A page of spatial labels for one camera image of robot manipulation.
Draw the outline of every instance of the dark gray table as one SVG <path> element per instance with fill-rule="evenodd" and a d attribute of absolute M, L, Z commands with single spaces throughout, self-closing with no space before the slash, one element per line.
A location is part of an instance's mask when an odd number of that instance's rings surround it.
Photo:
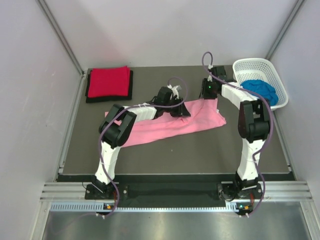
<path fill-rule="evenodd" d="M 232 67 L 226 66 L 232 77 Z M 117 101 L 126 106 L 144 103 L 167 85 L 172 76 L 188 84 L 188 100 L 198 98 L 202 78 L 207 74 L 201 66 L 134 67 L 133 95 L 130 101 Z M 98 168 L 98 127 L 104 112 L 115 102 L 86 103 L 84 83 L 82 96 L 70 140 L 63 174 L 94 174 Z M 218 109 L 227 124 L 207 131 L 195 132 L 152 143 L 121 149 L 116 174 L 226 174 L 234 173 L 241 159 L 242 139 L 238 134 L 238 109 L 227 99 L 218 99 Z M 261 154 L 263 173 L 288 173 L 287 163 L 277 131 Z"/>

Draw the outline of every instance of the black mounting bracket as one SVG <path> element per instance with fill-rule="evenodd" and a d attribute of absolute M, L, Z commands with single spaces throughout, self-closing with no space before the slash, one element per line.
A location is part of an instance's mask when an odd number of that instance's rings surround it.
<path fill-rule="evenodd" d="M 251 195 L 253 199 L 262 198 L 262 188 L 259 183 L 256 187 L 249 188 L 246 190 L 241 190 L 236 187 L 235 183 L 219 183 L 217 185 L 219 198 L 223 201 L 231 202 L 237 200 L 248 200 L 244 202 L 237 202 L 236 214 L 240 216 L 245 216 L 246 214 L 251 213 L 254 210 L 254 205 L 251 203 Z"/>
<path fill-rule="evenodd" d="M 227 79 L 227 74 L 224 66 L 215 66 L 209 69 L 210 73 L 217 78 L 229 83 L 233 82 L 233 79 Z M 208 78 L 202 79 L 202 86 L 199 98 L 204 99 L 216 99 L 218 94 L 221 94 L 222 83 L 212 78 L 212 81 L 209 81 Z"/>

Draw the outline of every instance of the blue cloth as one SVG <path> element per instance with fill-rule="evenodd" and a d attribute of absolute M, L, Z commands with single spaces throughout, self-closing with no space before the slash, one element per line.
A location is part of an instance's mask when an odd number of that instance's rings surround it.
<path fill-rule="evenodd" d="M 279 100 L 275 88 L 265 81 L 259 79 L 247 80 L 241 83 L 241 86 L 268 99 L 271 106 L 276 105 Z"/>

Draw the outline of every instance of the metal floor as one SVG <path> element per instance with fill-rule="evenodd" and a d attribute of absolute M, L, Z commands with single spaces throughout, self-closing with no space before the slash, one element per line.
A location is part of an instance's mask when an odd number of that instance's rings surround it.
<path fill-rule="evenodd" d="M 232 66 L 225 66 L 232 77 Z M 187 100 L 198 99 L 202 79 L 207 77 L 202 66 L 133 67 L 133 94 L 130 101 L 117 101 L 126 106 L 152 99 L 160 87 L 166 86 L 172 76 L 183 78 L 189 90 Z M 115 102 L 86 103 L 82 90 L 73 133 L 71 136 L 64 175 L 94 174 L 99 157 L 98 128 Z M 238 110 L 229 100 L 220 97 L 218 109 L 227 124 L 152 143 L 121 149 L 116 174 L 228 174 L 234 173 L 241 159 L 242 140 L 238 134 Z M 288 173 L 285 156 L 277 131 L 259 162 L 263 173 Z"/>
<path fill-rule="evenodd" d="M 301 205 L 265 202 L 250 218 L 227 212 L 119 212 L 103 220 L 83 212 L 50 212 L 43 240 L 311 240 Z"/>

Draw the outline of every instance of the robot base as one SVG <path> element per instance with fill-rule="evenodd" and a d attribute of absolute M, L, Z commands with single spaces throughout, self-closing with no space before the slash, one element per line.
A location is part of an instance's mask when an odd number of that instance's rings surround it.
<path fill-rule="evenodd" d="M 255 188 L 238 191 L 234 183 L 219 183 L 217 185 L 218 195 L 221 200 L 231 202 L 237 200 L 248 200 L 248 202 L 237 202 L 236 212 L 240 216 L 245 216 L 254 210 L 254 204 L 251 202 L 251 198 L 254 200 L 261 199 L 262 188 L 258 183 Z"/>

